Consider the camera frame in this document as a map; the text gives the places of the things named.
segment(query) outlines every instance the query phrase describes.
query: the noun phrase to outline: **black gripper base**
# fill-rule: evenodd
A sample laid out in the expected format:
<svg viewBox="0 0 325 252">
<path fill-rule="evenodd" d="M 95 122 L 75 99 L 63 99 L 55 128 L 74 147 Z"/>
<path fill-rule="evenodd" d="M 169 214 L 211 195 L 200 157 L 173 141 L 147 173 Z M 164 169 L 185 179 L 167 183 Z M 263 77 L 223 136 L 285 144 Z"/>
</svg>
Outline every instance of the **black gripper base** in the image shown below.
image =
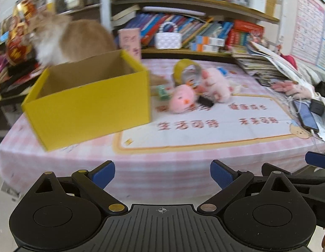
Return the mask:
<svg viewBox="0 0 325 252">
<path fill-rule="evenodd" d="M 66 252 L 259 252 L 238 243 L 213 216 L 197 214 L 190 205 L 134 205 L 106 220 L 91 240 Z M 310 252 L 300 247 L 294 252 Z M 30 252 L 18 248 L 16 252 Z"/>
</svg>

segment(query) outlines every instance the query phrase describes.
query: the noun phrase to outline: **black charger block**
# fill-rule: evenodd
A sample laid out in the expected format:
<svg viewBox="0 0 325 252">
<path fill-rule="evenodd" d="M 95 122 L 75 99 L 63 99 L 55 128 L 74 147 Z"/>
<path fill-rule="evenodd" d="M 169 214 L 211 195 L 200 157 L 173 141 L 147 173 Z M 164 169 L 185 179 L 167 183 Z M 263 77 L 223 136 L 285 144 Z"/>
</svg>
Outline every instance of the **black charger block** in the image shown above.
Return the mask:
<svg viewBox="0 0 325 252">
<path fill-rule="evenodd" d="M 319 116 L 322 116 L 323 113 L 325 112 L 325 105 L 320 100 L 312 99 L 310 105 L 310 111 L 312 113 L 316 113 Z"/>
</svg>

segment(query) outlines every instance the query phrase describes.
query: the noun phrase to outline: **tape roll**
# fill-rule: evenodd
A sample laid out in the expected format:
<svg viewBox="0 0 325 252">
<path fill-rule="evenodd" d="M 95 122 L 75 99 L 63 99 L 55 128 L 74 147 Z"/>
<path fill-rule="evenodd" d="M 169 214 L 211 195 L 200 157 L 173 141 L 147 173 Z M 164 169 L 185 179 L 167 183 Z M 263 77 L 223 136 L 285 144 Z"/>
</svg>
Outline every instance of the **tape roll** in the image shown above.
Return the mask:
<svg viewBox="0 0 325 252">
<path fill-rule="evenodd" d="M 202 68 L 201 66 L 190 59 L 182 59 L 174 65 L 173 79 L 176 85 L 186 84 L 189 80 L 185 69 L 191 65 L 195 68 L 195 79 L 193 79 L 194 86 L 197 86 L 201 82 Z"/>
</svg>

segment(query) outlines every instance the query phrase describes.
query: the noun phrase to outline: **open box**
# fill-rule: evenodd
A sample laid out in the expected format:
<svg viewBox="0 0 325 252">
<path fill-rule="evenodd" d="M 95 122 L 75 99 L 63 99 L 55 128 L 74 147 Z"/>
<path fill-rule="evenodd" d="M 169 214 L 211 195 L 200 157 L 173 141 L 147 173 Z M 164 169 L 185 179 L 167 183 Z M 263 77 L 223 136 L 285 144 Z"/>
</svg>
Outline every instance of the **open box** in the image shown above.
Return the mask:
<svg viewBox="0 0 325 252">
<path fill-rule="evenodd" d="M 23 104 L 39 141 L 55 150 L 150 122 L 149 72 L 117 50 L 46 69 Z"/>
</svg>

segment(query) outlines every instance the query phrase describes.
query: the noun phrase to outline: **pink checkered tablecloth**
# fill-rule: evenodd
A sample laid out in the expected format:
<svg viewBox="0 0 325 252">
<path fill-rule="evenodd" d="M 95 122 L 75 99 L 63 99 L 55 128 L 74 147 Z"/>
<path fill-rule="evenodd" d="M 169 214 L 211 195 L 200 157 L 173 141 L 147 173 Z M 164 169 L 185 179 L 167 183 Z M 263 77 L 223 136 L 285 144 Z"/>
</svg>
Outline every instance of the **pink checkered tablecloth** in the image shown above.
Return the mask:
<svg viewBox="0 0 325 252">
<path fill-rule="evenodd" d="M 154 73 L 168 77 L 177 61 L 146 59 L 143 63 Z M 243 94 L 270 94 L 236 65 L 198 63 L 202 68 L 224 67 L 235 82 L 243 85 Z M 106 160 L 113 160 L 116 175 L 106 191 L 120 200 L 191 198 L 210 195 L 217 190 L 209 173 L 213 159 L 223 161 L 234 170 L 243 168 L 261 175 L 261 166 L 265 162 L 296 171 L 306 166 L 305 153 L 315 151 L 312 138 L 295 137 L 210 150 L 119 154 L 112 148 L 114 135 L 45 152 L 22 115 L 0 144 L 0 175 L 12 188 L 25 192 L 44 171 L 53 171 L 58 177 L 70 176 L 79 169 L 92 170 Z M 319 144 L 318 148 L 325 149 L 325 145 Z"/>
</svg>

